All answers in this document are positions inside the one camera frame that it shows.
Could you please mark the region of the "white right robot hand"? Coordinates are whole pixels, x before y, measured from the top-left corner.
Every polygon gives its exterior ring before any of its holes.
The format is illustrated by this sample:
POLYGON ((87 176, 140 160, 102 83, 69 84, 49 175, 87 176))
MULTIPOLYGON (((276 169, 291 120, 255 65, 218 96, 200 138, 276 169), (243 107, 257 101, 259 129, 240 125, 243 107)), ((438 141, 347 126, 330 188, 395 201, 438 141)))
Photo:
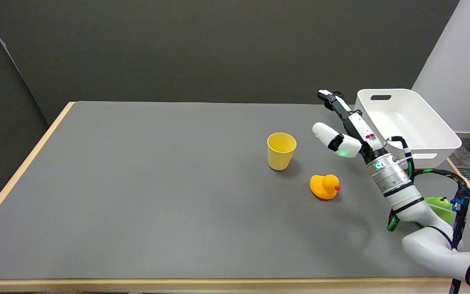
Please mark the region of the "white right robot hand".
POLYGON ((360 154, 367 164, 388 154, 384 144, 363 119, 362 112, 352 111, 338 92, 320 90, 317 97, 324 102, 327 109, 338 115, 345 130, 344 133, 339 133, 329 125, 315 123, 312 132, 325 147, 342 158, 355 158, 360 154))

